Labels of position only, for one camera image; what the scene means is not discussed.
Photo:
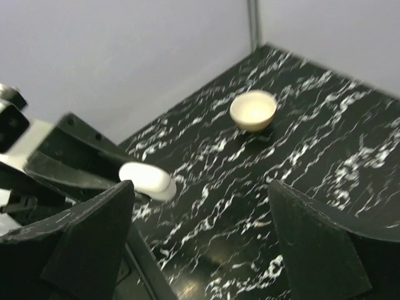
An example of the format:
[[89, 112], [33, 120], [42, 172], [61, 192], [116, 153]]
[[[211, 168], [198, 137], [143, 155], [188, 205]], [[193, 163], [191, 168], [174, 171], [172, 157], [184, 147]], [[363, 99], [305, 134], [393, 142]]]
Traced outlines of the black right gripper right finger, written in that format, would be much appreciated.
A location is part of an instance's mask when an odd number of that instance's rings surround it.
[[399, 299], [399, 226], [368, 223], [273, 180], [272, 219], [293, 299]]

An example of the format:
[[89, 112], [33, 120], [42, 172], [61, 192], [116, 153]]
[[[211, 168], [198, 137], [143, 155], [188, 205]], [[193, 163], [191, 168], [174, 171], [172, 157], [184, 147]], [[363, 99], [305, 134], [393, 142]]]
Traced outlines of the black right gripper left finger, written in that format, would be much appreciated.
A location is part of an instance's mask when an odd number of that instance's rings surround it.
[[112, 299], [133, 205], [124, 181], [1, 236], [1, 299]]

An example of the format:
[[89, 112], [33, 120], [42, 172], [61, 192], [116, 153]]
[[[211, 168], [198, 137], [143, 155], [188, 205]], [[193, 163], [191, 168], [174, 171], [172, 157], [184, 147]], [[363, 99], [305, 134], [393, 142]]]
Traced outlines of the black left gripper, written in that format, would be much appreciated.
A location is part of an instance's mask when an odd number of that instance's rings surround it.
[[1, 163], [1, 189], [9, 191], [1, 214], [21, 225], [49, 218], [75, 205], [66, 196], [87, 201], [113, 187], [120, 181], [119, 168], [129, 161], [99, 131], [66, 114], [47, 136], [46, 154], [36, 151], [27, 160], [27, 175]]

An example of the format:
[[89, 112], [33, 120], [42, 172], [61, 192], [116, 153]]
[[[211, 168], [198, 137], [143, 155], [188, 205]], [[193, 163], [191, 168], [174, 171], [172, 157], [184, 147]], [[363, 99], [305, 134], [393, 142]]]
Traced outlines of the white earbud case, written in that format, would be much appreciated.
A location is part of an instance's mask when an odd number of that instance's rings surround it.
[[134, 189], [157, 201], [171, 201], [176, 195], [174, 179], [165, 170], [142, 162], [127, 162], [119, 168], [121, 181], [131, 180]]

